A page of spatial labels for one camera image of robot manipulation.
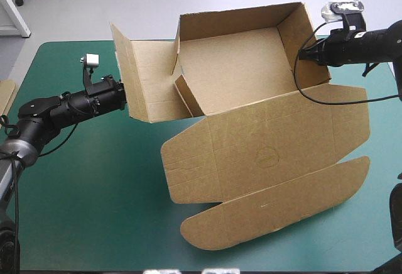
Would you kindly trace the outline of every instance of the open cardboard box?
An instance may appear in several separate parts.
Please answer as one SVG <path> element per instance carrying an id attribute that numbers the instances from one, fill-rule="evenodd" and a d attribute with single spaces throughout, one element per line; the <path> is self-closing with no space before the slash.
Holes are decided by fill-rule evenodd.
<path id="1" fill-rule="evenodd" d="M 130 41 L 112 25 L 131 117 L 205 115 L 161 149 L 174 202 L 222 203 L 182 223 L 194 246 L 279 230 L 362 185 L 367 157 L 337 162 L 368 139 L 367 106 L 323 106 L 296 91 L 291 68 L 312 31 L 302 3 L 184 14 L 175 41 Z M 329 85 L 327 67 L 301 61 L 298 74 L 318 99 L 366 98 Z"/>
<path id="2" fill-rule="evenodd" d="M 0 115 L 7 115 L 18 88 L 12 80 L 0 80 Z"/>

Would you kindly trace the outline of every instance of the gray floor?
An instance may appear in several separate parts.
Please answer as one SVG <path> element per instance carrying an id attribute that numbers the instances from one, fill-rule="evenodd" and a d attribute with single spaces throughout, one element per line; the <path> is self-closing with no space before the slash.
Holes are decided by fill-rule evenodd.
<path id="1" fill-rule="evenodd" d="M 173 38 L 180 13 L 289 1 L 306 2 L 313 24 L 318 26 L 323 21 L 321 7 L 329 0 L 25 0 L 18 9 L 32 35 L 25 40 L 0 38 L 0 79 L 9 77 L 20 84 L 42 43 L 110 40 L 110 22 L 132 39 Z M 400 0 L 362 1 L 369 29 L 385 28 L 402 18 Z"/>

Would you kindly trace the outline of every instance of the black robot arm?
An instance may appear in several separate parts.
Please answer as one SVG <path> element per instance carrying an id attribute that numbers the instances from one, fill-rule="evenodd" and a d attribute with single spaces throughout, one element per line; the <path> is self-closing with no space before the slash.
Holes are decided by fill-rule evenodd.
<path id="1" fill-rule="evenodd" d="M 388 29 L 366 31 L 363 9 L 359 1 L 334 1 L 324 6 L 322 16 L 326 22 L 342 21 L 344 27 L 332 30 L 327 38 L 304 48 L 300 60 L 333 67 L 365 63 L 363 76 L 379 63 L 392 62 L 402 100 L 402 20 Z"/>
<path id="2" fill-rule="evenodd" d="M 100 82 L 92 83 L 98 55 L 87 54 L 81 61 L 84 63 L 84 90 L 27 102 L 20 107 L 15 125 L 8 124 L 6 116 L 1 118 L 2 125 L 8 129 L 8 137 L 0 145 L 0 273 L 16 273 L 19 269 L 18 254 L 15 254 L 18 227 L 6 215 L 6 208 L 22 171 L 35 164 L 45 145 L 58 136 L 62 128 L 123 110 L 126 105 L 124 86 L 113 76 L 104 76 Z"/>

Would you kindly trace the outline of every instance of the green table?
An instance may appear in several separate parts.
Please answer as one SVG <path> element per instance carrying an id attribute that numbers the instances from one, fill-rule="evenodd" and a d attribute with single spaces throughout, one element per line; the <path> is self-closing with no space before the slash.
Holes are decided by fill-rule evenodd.
<path id="1" fill-rule="evenodd" d="M 111 41 L 46 43 L 21 86 L 11 121 L 30 99 L 82 90 L 79 58 L 85 53 L 100 55 L 95 80 L 118 76 Z M 386 64 L 366 79 L 361 77 L 363 67 L 332 69 L 333 83 L 366 87 L 369 97 L 396 91 Z M 180 223 L 210 206 L 174 204 L 160 157 L 162 143 L 198 119 L 148 124 L 129 118 L 125 110 L 82 123 L 62 149 L 38 160 L 20 180 L 21 268 L 371 270 L 397 254 L 388 199 L 402 170 L 402 103 L 394 99 L 369 107 L 371 137 L 347 157 L 371 158 L 368 178 L 353 198 L 223 251 L 202 251 L 181 237 Z M 9 210 L 13 216 L 12 206 Z"/>

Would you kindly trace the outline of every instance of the cardboard piece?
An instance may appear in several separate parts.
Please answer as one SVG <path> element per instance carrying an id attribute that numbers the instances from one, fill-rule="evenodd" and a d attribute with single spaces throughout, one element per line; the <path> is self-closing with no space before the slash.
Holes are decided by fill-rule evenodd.
<path id="1" fill-rule="evenodd" d="M 318 85 L 326 101 L 360 100 L 363 89 Z M 369 137 L 366 105 L 322 106 L 292 92 L 206 117 L 162 147 L 176 203 L 223 202 L 185 220 L 192 245 L 224 249 L 271 233 L 351 197 L 369 159 L 340 159 Z"/>
<path id="2" fill-rule="evenodd" d="M 302 3 L 184 14 L 175 41 L 130 41 L 112 25 L 131 117 L 206 115 L 161 150 L 173 201 L 222 202 L 183 222 L 194 246 L 223 249 L 276 231 L 362 185 L 368 158 L 337 162 L 368 139 L 367 106 L 315 104 L 294 85 L 296 53 L 312 31 Z M 298 74 L 318 99 L 366 98 L 328 85 L 327 67 L 301 61 Z"/>
<path id="3" fill-rule="evenodd" d="M 18 88 L 12 80 L 0 80 L 0 115 L 7 115 Z"/>

